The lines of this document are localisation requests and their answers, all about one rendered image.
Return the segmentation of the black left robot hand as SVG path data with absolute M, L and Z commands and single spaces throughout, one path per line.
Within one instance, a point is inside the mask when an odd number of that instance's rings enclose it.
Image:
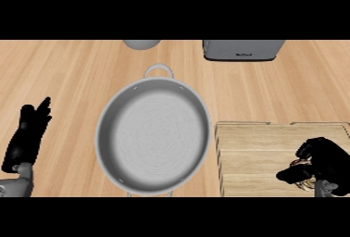
M 24 105 L 21 108 L 19 125 L 9 141 L 2 165 L 6 173 L 16 173 L 15 167 L 22 163 L 36 163 L 46 127 L 52 120 L 49 105 L 47 97 L 39 107 Z

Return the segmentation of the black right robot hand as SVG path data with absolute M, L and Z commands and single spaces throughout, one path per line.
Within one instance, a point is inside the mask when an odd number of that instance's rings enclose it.
M 332 191 L 332 196 L 350 194 L 350 155 L 341 147 L 327 138 L 307 139 L 297 152 L 297 159 L 310 161 L 310 166 L 297 165 L 276 173 L 276 179 L 296 184 L 310 177 L 337 183 L 340 187 Z

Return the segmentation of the pale wooden tray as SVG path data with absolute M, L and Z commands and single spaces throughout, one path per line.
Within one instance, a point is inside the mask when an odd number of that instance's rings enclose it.
M 350 154 L 350 122 L 222 121 L 214 140 L 223 197 L 312 197 L 313 192 L 276 179 L 276 173 L 297 159 L 309 138 L 325 137 Z

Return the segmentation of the grey metal pot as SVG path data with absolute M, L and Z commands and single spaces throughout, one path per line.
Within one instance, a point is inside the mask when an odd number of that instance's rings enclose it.
M 211 146 L 211 116 L 174 76 L 145 75 L 114 95 L 96 126 L 102 171 L 129 195 L 172 194 L 200 170 Z

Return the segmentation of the grey round object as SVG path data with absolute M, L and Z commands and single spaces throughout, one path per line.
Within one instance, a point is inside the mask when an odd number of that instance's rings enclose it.
M 124 40 L 123 42 L 135 50 L 148 50 L 158 45 L 160 40 Z

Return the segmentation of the grey boxy appliance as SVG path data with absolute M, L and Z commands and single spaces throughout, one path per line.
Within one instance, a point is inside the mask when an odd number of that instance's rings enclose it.
M 204 40 L 204 57 L 211 61 L 270 61 L 285 40 Z

